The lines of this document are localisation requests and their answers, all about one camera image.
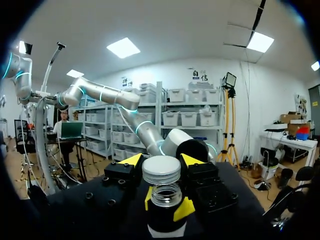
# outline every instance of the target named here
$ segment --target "cardboard box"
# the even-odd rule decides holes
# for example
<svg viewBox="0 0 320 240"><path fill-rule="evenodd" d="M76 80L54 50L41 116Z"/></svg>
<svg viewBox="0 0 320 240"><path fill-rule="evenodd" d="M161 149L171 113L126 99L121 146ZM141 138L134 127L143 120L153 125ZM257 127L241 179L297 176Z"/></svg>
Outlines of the cardboard box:
<svg viewBox="0 0 320 240"><path fill-rule="evenodd" d="M280 121L284 124L289 124L291 120L299 120L300 118L300 114L282 114L280 116Z"/></svg>
<svg viewBox="0 0 320 240"><path fill-rule="evenodd" d="M290 135L296 136L298 129L302 127L309 128L310 132L310 123L304 123L304 124L288 124L288 132Z"/></svg>

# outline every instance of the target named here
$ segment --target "chair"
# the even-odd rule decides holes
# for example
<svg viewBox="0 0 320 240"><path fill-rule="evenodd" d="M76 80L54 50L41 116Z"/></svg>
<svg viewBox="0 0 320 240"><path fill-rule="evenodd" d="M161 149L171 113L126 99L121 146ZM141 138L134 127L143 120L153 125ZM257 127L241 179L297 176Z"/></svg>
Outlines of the chair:
<svg viewBox="0 0 320 240"><path fill-rule="evenodd" d="M28 165L26 154L33 154L36 152L35 140L31 134L30 129L28 128L28 123L26 120L15 119L14 120L14 133L15 133L15 145L16 150L24 155L23 166Z"/></svg>

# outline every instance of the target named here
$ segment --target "white wall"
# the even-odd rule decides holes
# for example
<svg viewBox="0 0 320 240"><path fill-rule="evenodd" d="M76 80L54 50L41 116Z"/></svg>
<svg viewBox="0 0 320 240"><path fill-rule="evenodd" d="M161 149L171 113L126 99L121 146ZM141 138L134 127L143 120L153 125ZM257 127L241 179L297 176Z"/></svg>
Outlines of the white wall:
<svg viewBox="0 0 320 240"><path fill-rule="evenodd" d="M40 90L42 81L32 80L32 90ZM68 86L63 85L61 83L53 83L48 82L47 92L52 95L57 92L64 91ZM0 117L7 119L8 124L8 135L14 137L15 136L15 123L14 119L19 119L21 114L22 105L17 103L17 97L15 93L15 86L10 79L2 80L2 84L0 86L1 96L5 95L6 104L4 107L0 108ZM22 115L22 119L26 120L26 114ZM54 107L52 106L48 111L48 123L52 126L54 119Z"/></svg>
<svg viewBox="0 0 320 240"><path fill-rule="evenodd" d="M315 79L315 80L313 80L313 81L307 81L305 83L305 86L306 86L307 89L311 89L311 88L313 88L313 87L315 87L317 85L320 85L320 77Z"/></svg>
<svg viewBox="0 0 320 240"><path fill-rule="evenodd" d="M250 102L250 154L254 153L254 147L259 133L264 125L278 120L281 114L295 111L294 94L303 95L309 99L309 93L305 84L286 73L262 67L257 64L225 59L182 59L158 64L152 64L133 69L128 69L115 74L96 79L95 82L110 87L122 88L122 77L127 77L133 82L134 88L139 88L141 83L163 82L166 89L187 88L192 80L193 70L206 70L209 82L217 87L220 79L231 72L237 76L236 90L236 135L235 145L239 156L248 154L249 144L244 148L248 126L248 97L245 82L249 88Z"/></svg>

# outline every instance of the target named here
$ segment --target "door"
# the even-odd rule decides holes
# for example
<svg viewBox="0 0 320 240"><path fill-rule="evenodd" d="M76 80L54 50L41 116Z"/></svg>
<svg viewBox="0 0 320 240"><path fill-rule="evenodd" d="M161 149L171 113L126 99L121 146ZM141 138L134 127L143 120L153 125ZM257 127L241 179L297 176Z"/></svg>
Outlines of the door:
<svg viewBox="0 0 320 240"><path fill-rule="evenodd" d="M315 135L320 135L320 85L309 89L311 120L314 122Z"/></svg>

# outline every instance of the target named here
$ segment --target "white ceiling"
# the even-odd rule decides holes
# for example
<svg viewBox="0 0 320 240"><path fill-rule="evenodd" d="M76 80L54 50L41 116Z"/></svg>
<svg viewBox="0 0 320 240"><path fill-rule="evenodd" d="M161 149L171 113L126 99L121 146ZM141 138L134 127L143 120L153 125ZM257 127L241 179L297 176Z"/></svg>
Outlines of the white ceiling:
<svg viewBox="0 0 320 240"><path fill-rule="evenodd" d="M256 31L274 38L262 54L247 45L261 0L47 0L19 40L33 44L32 76L43 79L56 43L66 48L54 62L50 82L69 84L70 69L88 79L145 64L190 57L258 63L308 81L312 51L284 7L267 0ZM141 53L120 59L106 46L128 37Z"/></svg>

